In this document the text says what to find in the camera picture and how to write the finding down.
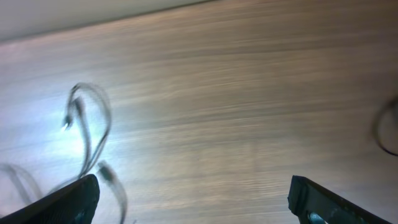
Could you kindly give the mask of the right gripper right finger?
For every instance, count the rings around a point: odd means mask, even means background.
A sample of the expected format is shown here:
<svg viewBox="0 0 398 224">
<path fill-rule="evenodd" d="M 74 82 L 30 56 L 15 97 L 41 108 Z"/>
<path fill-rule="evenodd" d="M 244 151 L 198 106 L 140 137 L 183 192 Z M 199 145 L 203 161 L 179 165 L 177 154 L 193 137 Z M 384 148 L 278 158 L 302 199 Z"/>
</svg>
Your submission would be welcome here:
<svg viewBox="0 0 398 224">
<path fill-rule="evenodd" d="M 314 181 L 298 175 L 292 177 L 288 203 L 289 210 L 301 224 L 388 223 Z"/>
</svg>

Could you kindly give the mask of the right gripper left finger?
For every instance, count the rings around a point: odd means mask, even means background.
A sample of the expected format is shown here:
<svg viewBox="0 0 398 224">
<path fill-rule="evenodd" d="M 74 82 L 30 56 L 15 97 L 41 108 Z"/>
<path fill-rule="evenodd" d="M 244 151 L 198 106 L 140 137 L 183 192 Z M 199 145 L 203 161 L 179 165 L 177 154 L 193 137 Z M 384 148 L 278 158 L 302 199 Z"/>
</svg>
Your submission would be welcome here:
<svg viewBox="0 0 398 224">
<path fill-rule="evenodd" d="M 99 199 L 98 179 L 89 174 L 1 218 L 1 224 L 90 224 Z"/>
</svg>

